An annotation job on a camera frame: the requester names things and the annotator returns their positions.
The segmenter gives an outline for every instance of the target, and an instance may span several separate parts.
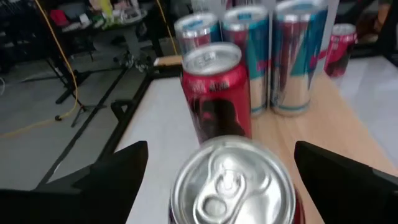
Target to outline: white table surface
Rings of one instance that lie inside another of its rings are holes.
[[[179,78],[154,80],[116,151],[147,141],[149,158],[128,224],[168,224],[169,195],[177,172],[199,142]]]
[[[335,83],[397,166],[398,70],[382,57],[354,59]],[[177,172],[199,147],[179,78],[152,82],[116,150],[140,140],[148,142],[149,160],[127,223],[167,224]]]

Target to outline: person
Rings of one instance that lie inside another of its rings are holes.
[[[392,0],[379,0],[377,15],[364,13],[357,25],[359,42],[375,42],[387,19]]]

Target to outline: pull tab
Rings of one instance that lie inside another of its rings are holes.
[[[236,170],[219,170],[204,186],[193,205],[197,223],[226,223],[246,191],[246,179]]]

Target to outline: red can label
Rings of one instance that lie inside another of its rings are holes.
[[[200,142],[223,135],[251,138],[249,83],[243,65],[210,76],[184,71],[182,88]]]
[[[304,207],[301,197],[297,191],[296,193],[296,211],[294,212],[293,224],[305,224]]]
[[[356,42],[356,35],[353,35],[349,38],[332,35],[324,68],[329,76],[340,77],[344,75]]]

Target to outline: silver can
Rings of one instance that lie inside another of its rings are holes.
[[[328,15],[326,0],[285,0],[276,6],[272,25],[271,107],[295,116],[310,103]]]
[[[175,224],[302,223],[295,209],[294,186],[281,161],[239,136],[204,142],[182,167],[170,197]]]
[[[184,16],[175,22],[174,29],[183,56],[201,45],[222,41],[218,19],[210,12]]]
[[[242,50],[250,78],[251,113],[267,108],[268,79],[268,10],[262,5],[239,6],[228,10],[222,21],[224,41]]]

